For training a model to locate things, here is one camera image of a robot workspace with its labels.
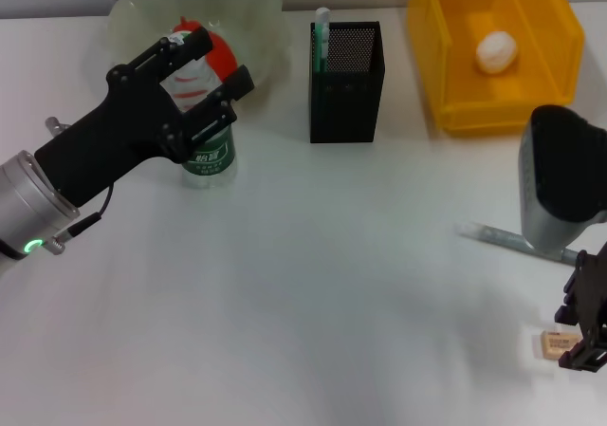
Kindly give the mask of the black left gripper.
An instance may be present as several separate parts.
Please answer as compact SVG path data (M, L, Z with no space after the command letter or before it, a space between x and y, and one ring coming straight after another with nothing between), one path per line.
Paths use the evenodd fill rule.
M211 50L210 34L198 28L181 44L162 37L110 69L102 103L34 153L56 191L80 208L150 158L185 162L235 122L232 103L254 89L244 65L183 116L161 85Z

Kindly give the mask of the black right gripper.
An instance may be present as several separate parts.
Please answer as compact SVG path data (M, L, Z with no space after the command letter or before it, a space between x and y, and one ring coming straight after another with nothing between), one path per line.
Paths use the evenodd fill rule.
M559 367L597 372L606 364L606 245L597 255L582 250L574 272L563 288L562 305L555 322L580 325L585 341L564 352Z

